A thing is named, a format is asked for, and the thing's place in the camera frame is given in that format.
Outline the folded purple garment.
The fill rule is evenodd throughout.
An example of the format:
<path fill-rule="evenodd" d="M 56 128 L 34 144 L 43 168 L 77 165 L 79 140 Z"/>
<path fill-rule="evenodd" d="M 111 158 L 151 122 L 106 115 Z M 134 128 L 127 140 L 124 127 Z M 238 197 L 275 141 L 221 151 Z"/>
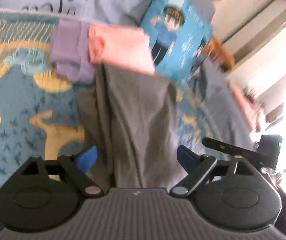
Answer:
<path fill-rule="evenodd" d="M 92 84 L 95 65 L 90 63 L 88 49 L 89 23 L 59 20 L 50 38 L 50 60 L 56 74 L 73 83 Z"/>

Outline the pink towel on duvet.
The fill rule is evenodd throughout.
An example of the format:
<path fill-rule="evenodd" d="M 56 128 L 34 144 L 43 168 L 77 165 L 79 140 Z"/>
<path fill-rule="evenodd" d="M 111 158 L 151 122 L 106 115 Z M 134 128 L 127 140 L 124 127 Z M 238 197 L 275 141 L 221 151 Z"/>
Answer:
<path fill-rule="evenodd" d="M 243 91 L 234 85 L 233 83 L 229 83 L 230 91 L 236 101 L 238 103 L 240 109 L 242 110 L 247 123 L 250 128 L 254 131 L 257 129 L 257 118 L 258 111 L 255 105 L 244 95 Z"/>

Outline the folded pink towel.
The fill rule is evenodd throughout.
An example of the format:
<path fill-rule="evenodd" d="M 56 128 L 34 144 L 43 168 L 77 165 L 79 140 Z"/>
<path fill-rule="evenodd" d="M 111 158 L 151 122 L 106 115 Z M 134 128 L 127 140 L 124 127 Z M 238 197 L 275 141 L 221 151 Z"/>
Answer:
<path fill-rule="evenodd" d="M 154 75 L 150 37 L 141 29 L 120 25 L 91 24 L 88 30 L 89 59 L 134 72 Z"/>

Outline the blue floral quilt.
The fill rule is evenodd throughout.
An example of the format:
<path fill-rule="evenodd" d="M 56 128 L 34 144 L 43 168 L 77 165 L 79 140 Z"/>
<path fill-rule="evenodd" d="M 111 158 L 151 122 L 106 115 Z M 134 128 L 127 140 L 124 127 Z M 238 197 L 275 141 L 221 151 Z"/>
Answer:
<path fill-rule="evenodd" d="M 70 82 L 50 60 L 50 38 L 61 19 L 0 12 L 0 188 L 30 157 L 56 160 L 92 146 L 75 97 L 94 86 L 95 76 L 92 84 Z M 201 140 L 219 139 L 218 128 L 187 83 L 169 80 L 177 91 L 178 146 L 203 154 Z"/>

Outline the grey sweatshirt with print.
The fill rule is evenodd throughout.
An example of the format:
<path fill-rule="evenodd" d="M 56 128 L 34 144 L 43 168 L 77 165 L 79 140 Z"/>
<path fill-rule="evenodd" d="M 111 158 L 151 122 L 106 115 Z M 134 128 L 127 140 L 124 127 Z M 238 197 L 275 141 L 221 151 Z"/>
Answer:
<path fill-rule="evenodd" d="M 86 142 L 97 148 L 89 175 L 104 190 L 170 189 L 186 176 L 177 160 L 176 95 L 165 77 L 109 65 L 76 94 Z"/>

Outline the blue cartoon police pillow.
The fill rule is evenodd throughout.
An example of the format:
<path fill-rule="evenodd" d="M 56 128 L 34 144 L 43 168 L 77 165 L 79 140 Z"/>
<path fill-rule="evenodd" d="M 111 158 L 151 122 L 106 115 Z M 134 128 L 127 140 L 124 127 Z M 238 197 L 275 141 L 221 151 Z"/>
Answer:
<path fill-rule="evenodd" d="M 212 34 L 188 0 L 152 0 L 140 27 L 150 37 L 155 71 L 174 82 L 187 81 Z"/>

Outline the yellow wooden stick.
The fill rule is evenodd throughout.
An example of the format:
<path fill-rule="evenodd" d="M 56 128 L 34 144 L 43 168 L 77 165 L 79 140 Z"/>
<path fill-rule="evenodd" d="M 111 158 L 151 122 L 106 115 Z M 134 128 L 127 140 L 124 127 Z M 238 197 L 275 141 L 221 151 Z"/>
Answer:
<path fill-rule="evenodd" d="M 218 63 L 223 72 L 233 70 L 235 66 L 234 57 L 215 35 L 211 35 L 208 44 L 204 48 L 204 53 L 209 55 L 213 62 Z"/>

